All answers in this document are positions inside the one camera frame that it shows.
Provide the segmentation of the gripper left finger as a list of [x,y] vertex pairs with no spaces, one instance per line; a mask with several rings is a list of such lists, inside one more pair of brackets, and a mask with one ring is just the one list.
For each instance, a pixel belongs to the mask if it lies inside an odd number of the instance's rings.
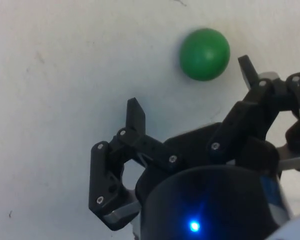
[[140,212],[135,190],[122,181],[130,160],[167,175],[183,167],[176,150],[146,134],[146,115],[136,98],[127,101],[125,127],[110,142],[96,143],[90,152],[88,208],[112,231],[124,228]]

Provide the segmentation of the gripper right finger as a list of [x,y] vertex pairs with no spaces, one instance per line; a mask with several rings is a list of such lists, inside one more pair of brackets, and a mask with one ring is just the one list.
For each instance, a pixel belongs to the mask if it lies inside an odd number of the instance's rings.
[[[207,149],[214,164],[235,160],[255,171],[300,171],[300,72],[281,80],[275,72],[259,76],[248,55],[238,58],[246,85],[238,101],[222,121]],[[290,111],[296,122],[286,131],[286,144],[275,148],[266,135],[280,112]]]

